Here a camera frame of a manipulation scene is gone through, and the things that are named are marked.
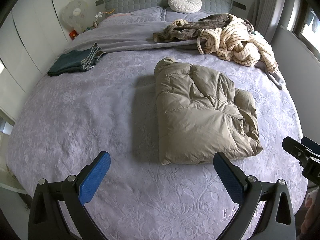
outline metal screw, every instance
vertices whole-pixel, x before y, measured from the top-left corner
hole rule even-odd
[[[75,175],[70,175],[67,179],[68,181],[75,181],[76,180],[76,176]]]
[[[45,179],[39,179],[38,184],[43,185],[45,183]]]
[[[256,182],[256,181],[257,181],[256,177],[255,177],[255,176],[252,176],[252,175],[248,176],[248,180],[249,180],[250,182]]]
[[[284,186],[285,185],[285,180],[284,179],[279,179],[279,184]]]

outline beige puffer jacket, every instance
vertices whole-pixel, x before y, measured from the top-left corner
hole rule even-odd
[[[219,151],[236,160],[263,150],[252,94],[222,73],[167,57],[155,78],[162,164],[208,163]]]

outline white pleated round cushion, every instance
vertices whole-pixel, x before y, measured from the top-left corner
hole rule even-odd
[[[201,9],[201,0],[168,0],[170,8],[180,13],[196,13]]]

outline orange object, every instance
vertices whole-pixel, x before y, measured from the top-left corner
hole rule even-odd
[[[78,36],[78,33],[73,30],[71,33],[69,33],[70,38],[73,40],[76,36]]]

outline gray curtain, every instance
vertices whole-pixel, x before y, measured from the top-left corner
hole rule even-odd
[[[284,0],[255,0],[251,22],[270,43],[278,26]]]

